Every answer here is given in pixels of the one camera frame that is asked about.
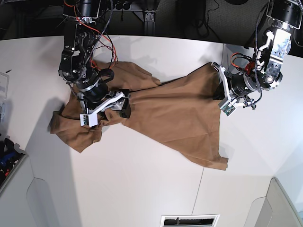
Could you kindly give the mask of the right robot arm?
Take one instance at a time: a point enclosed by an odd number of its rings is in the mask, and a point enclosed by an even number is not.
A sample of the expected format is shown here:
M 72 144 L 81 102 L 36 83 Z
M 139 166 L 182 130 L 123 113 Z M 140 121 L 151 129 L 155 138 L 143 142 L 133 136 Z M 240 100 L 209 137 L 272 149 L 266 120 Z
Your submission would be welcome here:
M 64 29 L 64 45 L 58 74 L 69 85 L 79 101 L 82 125 L 92 126 L 98 115 L 107 109 L 117 111 L 122 118 L 129 118 L 130 91 L 128 89 L 110 90 L 108 83 L 114 79 L 111 69 L 117 60 L 112 51 L 109 66 L 101 69 L 93 61 L 93 53 L 106 36 L 107 20 L 98 27 L 98 18 L 107 9 L 112 10 L 112 0 L 65 0 L 63 14 L 68 20 Z

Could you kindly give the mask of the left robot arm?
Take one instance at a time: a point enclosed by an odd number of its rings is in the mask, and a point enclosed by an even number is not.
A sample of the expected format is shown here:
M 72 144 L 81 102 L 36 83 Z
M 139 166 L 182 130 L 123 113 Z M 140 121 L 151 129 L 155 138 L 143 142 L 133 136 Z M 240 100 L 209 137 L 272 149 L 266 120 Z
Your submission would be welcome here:
M 263 10 L 273 21 L 272 25 L 265 31 L 264 44 L 254 44 L 251 57 L 240 52 L 231 55 L 230 63 L 238 73 L 233 74 L 216 62 L 211 64 L 220 82 L 213 99 L 219 101 L 219 108 L 226 115 L 240 107 L 255 109 L 261 99 L 254 100 L 249 94 L 259 92 L 262 95 L 264 90 L 273 90 L 280 84 L 284 57 L 292 45 L 292 33 L 301 28 L 303 3 L 300 0 L 270 0 Z

